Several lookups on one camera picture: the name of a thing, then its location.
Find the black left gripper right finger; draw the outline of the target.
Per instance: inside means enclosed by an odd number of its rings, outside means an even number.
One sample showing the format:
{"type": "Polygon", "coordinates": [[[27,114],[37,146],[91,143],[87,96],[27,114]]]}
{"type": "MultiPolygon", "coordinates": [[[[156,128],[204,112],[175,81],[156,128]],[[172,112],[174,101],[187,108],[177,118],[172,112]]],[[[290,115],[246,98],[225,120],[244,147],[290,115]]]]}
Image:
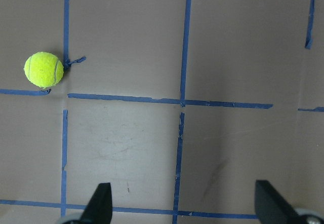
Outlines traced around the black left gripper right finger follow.
{"type": "Polygon", "coordinates": [[[262,224],[304,223],[303,218],[267,180],[256,180],[255,213],[262,224]]]}

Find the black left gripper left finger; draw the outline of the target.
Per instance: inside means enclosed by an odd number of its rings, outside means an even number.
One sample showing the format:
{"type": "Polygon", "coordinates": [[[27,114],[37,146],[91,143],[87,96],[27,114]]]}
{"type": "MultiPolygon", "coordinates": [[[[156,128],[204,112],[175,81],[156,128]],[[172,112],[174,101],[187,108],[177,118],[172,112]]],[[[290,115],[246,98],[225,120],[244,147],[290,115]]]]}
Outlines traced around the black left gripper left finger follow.
{"type": "Polygon", "coordinates": [[[79,223],[110,224],[112,220],[112,192],[110,183],[98,184],[79,223]]]}

